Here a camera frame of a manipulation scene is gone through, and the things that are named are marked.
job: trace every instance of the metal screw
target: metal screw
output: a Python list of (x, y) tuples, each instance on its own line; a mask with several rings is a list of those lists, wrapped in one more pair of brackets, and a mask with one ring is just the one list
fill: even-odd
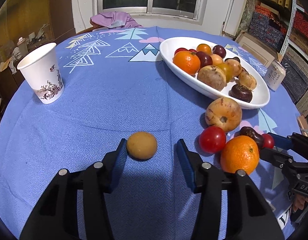
[(241, 177), (244, 177), (246, 173), (244, 170), (238, 170), (237, 174), (239, 174)]
[(202, 163), (202, 168), (204, 169), (210, 169), (212, 167), (212, 165), (210, 163)]
[(64, 176), (64, 175), (67, 174), (67, 170), (66, 170), (66, 169), (61, 169), (61, 170), (58, 172), (58, 174), (59, 174), (60, 176)]
[(103, 163), (102, 163), (102, 162), (96, 162), (96, 163), (94, 163), (94, 168), (95, 168), (95, 169), (100, 169), (102, 166), (103, 166)]

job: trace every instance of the red tomato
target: red tomato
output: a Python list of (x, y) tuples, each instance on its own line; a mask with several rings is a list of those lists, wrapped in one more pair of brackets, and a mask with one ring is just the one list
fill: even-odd
[(180, 51), (183, 51), (183, 50), (188, 51), (186, 48), (178, 48), (178, 49), (174, 52), (174, 55), (175, 55), (176, 53), (180, 52)]
[(217, 153), (223, 150), (226, 144), (225, 132), (222, 128), (210, 126), (201, 133), (198, 143), (203, 151)]
[(274, 147), (274, 139), (271, 135), (264, 133), (262, 134), (263, 138), (264, 138), (264, 144), (263, 144), (263, 148), (270, 148), (273, 149)]

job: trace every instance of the round table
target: round table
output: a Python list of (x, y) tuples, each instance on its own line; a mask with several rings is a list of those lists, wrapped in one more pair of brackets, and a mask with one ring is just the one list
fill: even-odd
[[(219, 164), (218, 155), (204, 154), (197, 143), (206, 128), (204, 113), (211, 99), (178, 79), (158, 51), (161, 41), (177, 36), (220, 44), (245, 58), (261, 75), (266, 72), (234, 41), (198, 31), (114, 29), (62, 42), (56, 51), (63, 95), (44, 105), (25, 81), (0, 124), (0, 216), (16, 237), (58, 170), (83, 170), (115, 150), (121, 138), (144, 130), (158, 141), (156, 155), (146, 162), (127, 158), (118, 187), (105, 196), (114, 237), (190, 239), (200, 195), (187, 188), (174, 145), (184, 138), (189, 150), (200, 153), (203, 161)], [(243, 110), (240, 127), (282, 136), (300, 132), (299, 112), (286, 90), (280, 86), (270, 93), (264, 108)], [(238, 130), (228, 133), (227, 139)], [(250, 177), (288, 237), (294, 228), (288, 219), (293, 196), (287, 180), (280, 169), (262, 160)], [(80, 237), (85, 239), (82, 214), (80, 204)], [(226, 233), (226, 214), (224, 193), (220, 239)]]

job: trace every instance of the small brown potato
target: small brown potato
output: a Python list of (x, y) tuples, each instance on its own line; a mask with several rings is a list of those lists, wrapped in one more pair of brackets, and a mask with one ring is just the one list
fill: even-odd
[(226, 64), (232, 67), (232, 77), (237, 77), (242, 72), (241, 64), (235, 59), (228, 59)]
[(242, 71), (241, 74), (238, 75), (238, 81), (242, 86), (247, 87), (249, 90), (255, 89), (257, 85), (256, 79), (247, 71)]
[(231, 98), (221, 97), (210, 103), (205, 112), (208, 125), (220, 127), (225, 133), (233, 131), (242, 120), (242, 109)]
[(148, 160), (157, 151), (157, 141), (154, 135), (148, 132), (136, 132), (128, 138), (126, 147), (132, 157)]
[(205, 66), (197, 74), (197, 79), (204, 84), (221, 91), (226, 86), (226, 76), (217, 66)]
[(221, 63), (224, 63), (222, 57), (217, 54), (211, 54), (210, 57), (212, 58), (213, 65), (219, 65)]

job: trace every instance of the window frame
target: window frame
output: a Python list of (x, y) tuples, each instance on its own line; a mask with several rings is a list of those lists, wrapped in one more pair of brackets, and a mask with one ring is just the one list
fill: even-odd
[(102, 12), (127, 12), (133, 15), (151, 15), (151, 16), (162, 16), (162, 17), (173, 17), (179, 18), (180, 20), (190, 21), (190, 22), (202, 22), (204, 17), (204, 12), (206, 9), (207, 0), (196, 0), (194, 13), (153, 7), (153, 0), (147, 0), (147, 7), (117, 7), (103, 9), (103, 0), (97, 0), (97, 11)]

